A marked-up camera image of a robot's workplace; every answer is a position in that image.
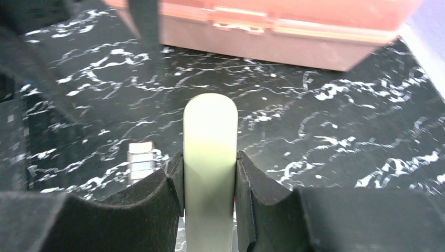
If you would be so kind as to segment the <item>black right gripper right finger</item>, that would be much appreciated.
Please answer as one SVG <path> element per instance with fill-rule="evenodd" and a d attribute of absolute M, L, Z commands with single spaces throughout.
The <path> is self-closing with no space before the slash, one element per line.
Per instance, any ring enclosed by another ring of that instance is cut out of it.
<path fill-rule="evenodd" d="M 239 151 L 240 251 L 444 251 L 444 213 L 410 189 L 289 190 Z"/>

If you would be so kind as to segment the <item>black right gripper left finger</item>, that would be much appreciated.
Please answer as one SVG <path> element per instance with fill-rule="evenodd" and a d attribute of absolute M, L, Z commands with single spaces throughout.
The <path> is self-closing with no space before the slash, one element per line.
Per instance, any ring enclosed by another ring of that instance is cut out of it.
<path fill-rule="evenodd" d="M 103 201 L 68 193 L 1 192 L 1 251 L 174 251 L 184 215 L 184 163 Z"/>

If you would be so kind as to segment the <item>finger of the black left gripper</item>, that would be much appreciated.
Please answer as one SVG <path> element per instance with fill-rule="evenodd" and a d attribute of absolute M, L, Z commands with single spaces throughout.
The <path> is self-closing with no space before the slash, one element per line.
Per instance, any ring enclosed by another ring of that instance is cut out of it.
<path fill-rule="evenodd" d="M 157 75 L 164 75 L 159 39 L 158 0 L 129 0 L 129 10 L 151 58 L 151 66 Z"/>

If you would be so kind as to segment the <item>red white staple box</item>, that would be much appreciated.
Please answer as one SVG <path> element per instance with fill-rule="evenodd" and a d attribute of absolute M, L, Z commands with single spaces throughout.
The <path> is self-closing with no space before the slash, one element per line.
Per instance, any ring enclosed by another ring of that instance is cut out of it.
<path fill-rule="evenodd" d="M 128 181 L 133 185 L 159 169 L 153 141 L 130 143 L 127 152 Z"/>

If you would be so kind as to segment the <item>beige small stapler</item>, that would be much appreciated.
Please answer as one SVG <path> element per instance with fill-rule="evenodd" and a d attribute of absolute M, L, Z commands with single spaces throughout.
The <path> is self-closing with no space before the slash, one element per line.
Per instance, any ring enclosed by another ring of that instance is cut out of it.
<path fill-rule="evenodd" d="M 238 111 L 221 94 L 200 94 L 183 118 L 187 251 L 231 251 Z"/>

